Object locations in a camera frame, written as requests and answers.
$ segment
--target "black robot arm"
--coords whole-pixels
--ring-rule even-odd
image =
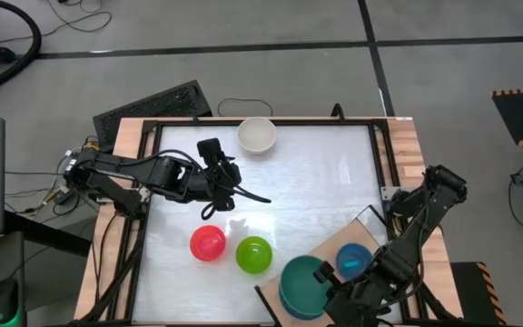
[[[342,283],[333,274],[332,266],[322,263],[314,276],[319,282],[332,283],[324,309],[335,326],[379,325],[377,315],[388,312],[389,306],[401,300],[401,295],[413,283],[422,260],[423,244],[449,208],[465,201],[465,184],[462,178],[441,165],[429,167],[422,186],[412,192],[395,193],[386,206],[388,216],[412,216],[412,219],[401,236],[375,252],[360,276]]]
[[[218,139],[200,141],[197,148],[207,168],[178,150],[164,150],[138,160],[103,154],[93,146],[85,147],[66,167],[64,178],[78,191],[112,199],[117,213],[130,219],[146,217],[147,204],[138,191],[124,189],[111,177],[136,181],[149,192],[177,203],[208,202],[202,211],[204,220],[216,211],[233,210],[232,196],[236,193],[255,201],[270,202],[239,186],[242,182],[239,167],[231,162],[233,158],[225,156]],[[164,155],[170,153],[180,154],[186,160]]]

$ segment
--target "blue bowl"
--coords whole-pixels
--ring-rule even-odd
[[[348,243],[340,248],[336,255],[336,267],[345,280],[351,280],[357,277],[369,264],[372,259],[372,253],[366,247]]]

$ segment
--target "white table surface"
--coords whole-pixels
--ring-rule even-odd
[[[235,209],[201,220],[206,203],[179,204],[152,199],[143,261],[134,304],[135,322],[272,323],[255,285],[281,271],[349,223],[369,204],[380,210],[370,137],[366,126],[278,126],[268,153],[247,154],[237,126],[163,128],[161,150],[183,150],[198,162],[198,141],[217,137],[227,156],[236,157],[241,186],[271,204],[234,196]],[[379,243],[384,227],[372,215],[361,219]],[[221,228],[227,248],[211,263],[195,259],[192,233],[205,224]],[[247,236],[265,238],[273,249],[270,268],[243,272],[235,250]]]

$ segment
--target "wooden frame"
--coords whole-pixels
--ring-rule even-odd
[[[200,118],[202,122],[227,122],[240,121],[244,118],[216,118],[203,117]],[[336,122],[338,117],[272,117],[274,121],[307,121],[308,124],[318,121]],[[378,118],[378,117],[347,117],[347,121],[352,120],[386,120],[389,127],[390,141],[394,153],[397,173],[400,180],[400,185],[403,187],[419,186],[422,182],[421,173],[425,169],[423,158],[415,132],[415,126],[411,118]],[[114,154],[137,157],[139,155],[140,140],[143,133],[143,125],[145,121],[154,121],[154,118],[125,118],[121,121],[120,130],[116,139],[114,147]],[[161,122],[178,122],[190,124],[193,118],[163,118],[158,119]],[[152,144],[155,135],[150,133],[146,140],[146,147],[144,149],[144,156],[152,152]],[[377,137],[379,141],[379,155],[383,167],[384,179],[387,184],[391,184],[391,168],[386,154],[386,146],[382,143],[382,138]],[[130,187],[131,183],[128,181],[119,181],[123,187]],[[97,253],[100,252],[100,242],[106,230],[108,221],[113,217],[113,207],[105,205],[101,208],[98,214],[98,221],[94,230],[94,247]],[[113,222],[111,229],[108,231],[104,246],[103,268],[102,276],[100,276],[100,291],[101,293],[108,287],[113,279],[118,252],[120,249],[120,241],[122,240],[124,227],[124,219],[117,217]],[[130,235],[128,243],[128,251],[132,249],[132,245],[136,239],[136,230],[138,230],[138,222],[133,225],[133,232]],[[456,316],[462,316],[461,307],[459,304],[459,297],[453,281],[453,275],[449,265],[449,257],[443,235],[440,230],[434,231],[425,246],[423,247],[423,257],[426,265],[425,282],[436,297],[444,304],[444,306]],[[84,273],[82,288],[78,298],[78,303],[74,313],[74,318],[78,319],[86,315],[94,306],[94,294],[96,282],[94,278],[94,264],[92,262],[93,256],[89,255]],[[119,293],[119,298],[115,307],[114,318],[122,319],[125,317],[126,303],[128,298],[128,290],[130,284],[130,274],[124,281]],[[409,298],[410,317],[417,318],[419,313],[417,311],[417,304],[414,297]]]

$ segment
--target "white bowl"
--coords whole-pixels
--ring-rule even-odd
[[[247,118],[237,129],[240,145],[251,154],[263,154],[270,150],[277,137],[276,126],[263,117]]]

